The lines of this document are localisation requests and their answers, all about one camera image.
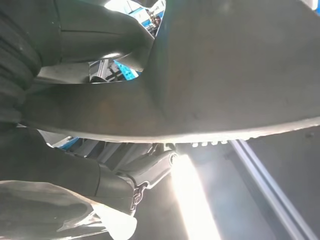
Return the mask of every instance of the gray painted metal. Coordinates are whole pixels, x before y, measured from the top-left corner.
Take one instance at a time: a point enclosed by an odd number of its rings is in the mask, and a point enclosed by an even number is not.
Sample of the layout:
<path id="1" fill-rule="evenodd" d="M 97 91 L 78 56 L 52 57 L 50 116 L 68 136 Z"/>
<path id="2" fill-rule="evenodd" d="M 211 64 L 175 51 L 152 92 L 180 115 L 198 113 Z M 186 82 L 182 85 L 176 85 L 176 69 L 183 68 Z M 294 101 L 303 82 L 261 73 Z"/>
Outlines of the gray painted metal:
<path id="1" fill-rule="evenodd" d="M 251 161 L 247 153 L 236 140 L 231 141 L 235 151 L 245 164 L 248 171 L 257 182 L 260 189 L 268 199 L 270 205 L 278 216 L 282 224 L 294 240 L 305 240 L 299 229 L 294 223 L 290 215 L 284 208 L 277 196 L 272 192 L 271 188 L 260 175 L 260 173 Z"/>
<path id="2" fill-rule="evenodd" d="M 232 140 L 230 143 L 293 239 L 318 240 L 248 143 L 243 140 Z"/>
<path id="3" fill-rule="evenodd" d="M 319 39 L 320 18 L 300 1 L 168 1 L 138 79 L 29 95 L 24 123 L 136 143 L 247 139 L 316 126 Z"/>
<path id="4" fill-rule="evenodd" d="M 274 192 L 288 209 L 296 223 L 309 240 L 318 240 L 318 237 L 275 182 L 263 163 L 245 141 L 238 140 L 247 154 L 254 163 L 260 173 L 267 181 Z"/>

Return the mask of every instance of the lens flare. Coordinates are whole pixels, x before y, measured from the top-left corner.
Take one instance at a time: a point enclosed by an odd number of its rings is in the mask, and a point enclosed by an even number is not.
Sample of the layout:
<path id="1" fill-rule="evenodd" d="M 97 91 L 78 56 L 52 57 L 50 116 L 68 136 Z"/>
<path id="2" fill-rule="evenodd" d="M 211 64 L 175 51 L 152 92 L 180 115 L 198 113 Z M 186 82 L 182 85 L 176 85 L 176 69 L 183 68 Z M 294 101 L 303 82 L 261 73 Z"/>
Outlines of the lens flare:
<path id="1" fill-rule="evenodd" d="M 174 160 L 172 184 L 189 240 L 220 240 L 197 171 L 187 155 Z"/>

